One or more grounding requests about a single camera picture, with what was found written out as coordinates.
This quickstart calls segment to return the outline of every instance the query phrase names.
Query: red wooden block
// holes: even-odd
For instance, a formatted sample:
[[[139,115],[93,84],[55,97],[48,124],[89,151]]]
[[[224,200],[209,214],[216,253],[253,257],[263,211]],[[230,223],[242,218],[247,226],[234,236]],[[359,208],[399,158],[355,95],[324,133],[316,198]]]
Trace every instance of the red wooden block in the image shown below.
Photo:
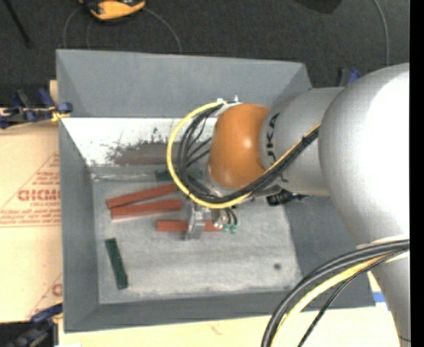
[[[158,231],[187,231],[188,223],[185,220],[157,220],[155,228]],[[213,226],[212,221],[205,221],[204,231],[221,231]]]
[[[130,194],[120,195],[118,197],[110,198],[105,201],[108,208],[120,207],[122,205],[129,205],[131,203],[141,202],[151,198],[160,197],[170,193],[177,192],[175,184],[161,185],[146,190],[139,190]]]
[[[161,200],[157,202],[124,205],[111,209],[112,218],[129,218],[152,213],[171,212],[183,208],[183,200]]]

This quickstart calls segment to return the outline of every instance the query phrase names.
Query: cable bundle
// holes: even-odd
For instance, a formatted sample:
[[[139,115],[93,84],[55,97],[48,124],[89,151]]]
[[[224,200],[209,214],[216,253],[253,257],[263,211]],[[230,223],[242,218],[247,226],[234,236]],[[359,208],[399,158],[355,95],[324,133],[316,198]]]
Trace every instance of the cable bundle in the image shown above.
[[[194,157],[194,154],[199,152],[199,150],[202,149],[210,141],[210,139],[207,139],[205,142],[201,143],[191,151],[192,145],[199,139],[200,135],[202,134],[205,121],[208,119],[208,117],[210,117],[214,112],[220,110],[226,104],[228,104],[228,102],[223,100],[214,103],[208,103],[186,115],[186,117],[180,121],[180,123],[171,133],[167,144],[167,166],[175,184],[196,204],[212,209],[230,208],[241,203],[257,192],[261,192],[267,188],[272,182],[274,182],[274,180],[281,176],[282,172],[295,160],[295,158],[297,158],[297,156],[300,155],[300,153],[318,137],[319,127],[321,126],[321,123],[318,123],[311,130],[309,130],[307,134],[301,137],[258,179],[233,193],[227,194],[225,196],[219,196],[213,194],[203,184],[192,178],[188,174],[187,168],[208,153],[208,151],[206,151]],[[190,120],[193,121],[187,127],[179,144],[178,158],[176,161],[175,169],[173,167],[172,158],[173,143],[181,128],[186,124],[186,122]],[[195,131],[199,128],[199,125],[202,122],[204,123],[199,131],[199,134],[194,136]]]
[[[261,347],[274,346],[280,339],[281,330],[295,314],[305,309],[317,296],[338,285],[300,340],[298,347],[301,347],[329,305],[351,281],[375,266],[397,259],[409,249],[409,239],[371,245],[344,254],[316,268],[276,308],[264,332]]]

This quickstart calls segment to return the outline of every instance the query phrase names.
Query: black floor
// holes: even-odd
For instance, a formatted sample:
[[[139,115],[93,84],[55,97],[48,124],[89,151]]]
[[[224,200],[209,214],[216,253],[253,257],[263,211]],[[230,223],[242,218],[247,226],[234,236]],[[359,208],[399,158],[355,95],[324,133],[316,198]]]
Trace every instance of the black floor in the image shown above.
[[[177,53],[159,17],[183,54],[299,61],[315,87],[335,86],[341,68],[366,74],[410,60],[410,0],[147,0],[148,11],[119,25],[95,22],[76,0],[10,2],[33,47],[0,0],[0,105],[55,76],[56,48]],[[0,346],[25,328],[0,325]]]

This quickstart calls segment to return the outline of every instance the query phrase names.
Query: gray box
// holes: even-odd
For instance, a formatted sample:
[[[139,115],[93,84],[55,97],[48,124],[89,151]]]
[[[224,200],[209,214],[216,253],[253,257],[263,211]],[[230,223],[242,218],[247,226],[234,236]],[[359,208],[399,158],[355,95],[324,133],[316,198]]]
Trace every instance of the gray box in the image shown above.
[[[105,208],[109,197],[161,184],[165,138],[190,110],[235,96],[271,106],[311,87],[302,64],[59,50],[57,75],[59,100],[74,104],[60,125],[66,331],[270,314],[310,270],[353,248],[328,198],[257,199],[237,209],[236,235],[198,241],[156,232],[162,216],[115,222]],[[122,290],[105,252],[111,237],[129,278]],[[368,304],[366,279],[335,302]]]

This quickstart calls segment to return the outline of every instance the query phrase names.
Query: yellow cable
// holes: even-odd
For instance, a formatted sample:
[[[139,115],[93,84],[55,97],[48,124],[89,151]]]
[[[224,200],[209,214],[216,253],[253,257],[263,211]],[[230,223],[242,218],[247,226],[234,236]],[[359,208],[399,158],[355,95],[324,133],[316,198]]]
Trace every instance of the yellow cable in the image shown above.
[[[170,137],[168,138],[167,143],[167,167],[168,171],[170,172],[170,175],[172,176],[173,181],[175,182],[176,186],[188,197],[191,198],[191,200],[198,205],[202,205],[204,207],[212,208],[212,209],[222,209],[222,208],[228,208],[232,207],[234,205],[237,205],[239,203],[242,203],[247,197],[251,195],[250,193],[241,195],[240,197],[234,198],[233,200],[230,200],[228,202],[224,203],[210,203],[206,202],[204,200],[201,200],[200,198],[196,197],[191,193],[191,191],[184,186],[184,184],[181,182],[181,180],[178,178],[178,175],[175,172],[175,169],[173,167],[173,161],[172,161],[172,150],[173,150],[173,143],[175,142],[176,135],[180,132],[181,128],[184,126],[184,124],[189,121],[190,119],[194,118],[196,115],[206,111],[207,109],[214,108],[215,106],[218,106],[219,104],[222,104],[222,101],[215,101],[213,103],[205,104],[204,106],[198,107],[197,109],[194,109],[192,112],[188,113],[183,119],[181,119],[180,123],[176,125],[176,127],[173,129],[173,131],[170,134]],[[321,126],[321,122],[316,124],[314,127],[312,127],[303,137],[307,137],[310,133],[316,131]],[[296,147],[298,147],[303,142],[303,138],[299,139],[287,152],[285,152],[282,157],[280,157],[276,162],[274,162],[271,167],[269,167],[265,173],[271,171],[274,167],[276,167],[287,155],[289,155]]]
[[[173,150],[173,143],[175,142],[176,135],[180,132],[181,128],[184,126],[184,124],[189,121],[189,119],[194,118],[197,114],[200,114],[207,109],[214,108],[218,105],[222,104],[222,101],[215,101],[213,103],[205,104],[204,106],[198,107],[197,109],[194,109],[192,112],[188,113],[179,124],[176,125],[176,127],[173,129],[173,131],[170,134],[170,137],[168,138],[167,143],[167,167],[168,171],[170,172],[170,175],[175,182],[176,186],[188,197],[191,198],[191,200],[198,205],[202,205],[204,207],[212,208],[212,209],[219,209],[219,208],[227,208],[231,207],[233,205],[237,205],[238,203],[242,202],[244,199],[246,199],[250,193],[243,195],[241,197],[237,197],[234,200],[231,200],[229,202],[225,203],[210,203],[206,202],[204,200],[201,200],[200,198],[193,195],[188,188],[186,188],[181,180],[178,178],[178,175],[175,172],[175,169],[173,167],[173,161],[172,161],[172,150]]]
[[[305,296],[303,296],[300,301],[298,301],[295,306],[290,309],[290,311],[281,319],[277,329],[276,333],[274,334],[271,346],[277,347],[280,344],[281,341],[281,335],[284,335],[284,330],[287,329],[288,320],[292,319],[294,315],[297,313],[303,311],[308,304],[313,301],[317,296],[325,292],[327,289],[337,285],[341,281],[347,280],[349,277],[353,276],[354,274],[358,273],[359,271],[365,269],[366,267],[373,265],[375,262],[378,262],[382,260],[385,257],[388,257],[390,254],[383,254],[381,256],[377,256],[373,258],[372,260],[368,260],[356,265],[353,265],[349,267],[348,269],[342,271],[341,273],[332,276],[331,278],[325,280],[323,283],[319,284],[317,287],[309,291]],[[403,254],[400,254],[399,256],[393,257],[387,261],[391,262],[394,260],[399,260],[400,258],[406,257],[409,255],[409,252],[405,252]]]

